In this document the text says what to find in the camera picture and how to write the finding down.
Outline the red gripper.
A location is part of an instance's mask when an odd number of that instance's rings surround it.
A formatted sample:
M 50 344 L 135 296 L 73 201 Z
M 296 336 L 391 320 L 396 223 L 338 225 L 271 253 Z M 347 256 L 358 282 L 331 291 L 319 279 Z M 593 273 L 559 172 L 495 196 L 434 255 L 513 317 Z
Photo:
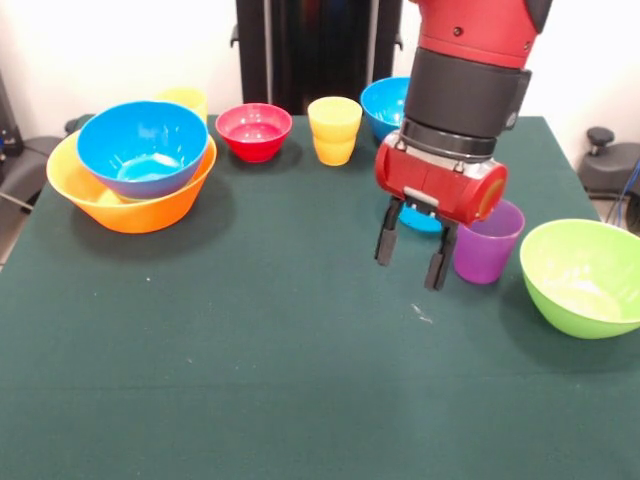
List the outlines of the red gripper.
M 424 204 L 448 219 L 441 220 L 440 244 L 431 256 L 424 281 L 428 290 L 441 290 L 453 258 L 458 223 L 471 224 L 488 217 L 506 188 L 507 168 L 493 159 L 468 163 L 421 151 L 405 144 L 395 130 L 380 144 L 374 172 L 378 185 L 392 195 L 374 258 L 381 266 L 391 261 L 400 199 Z

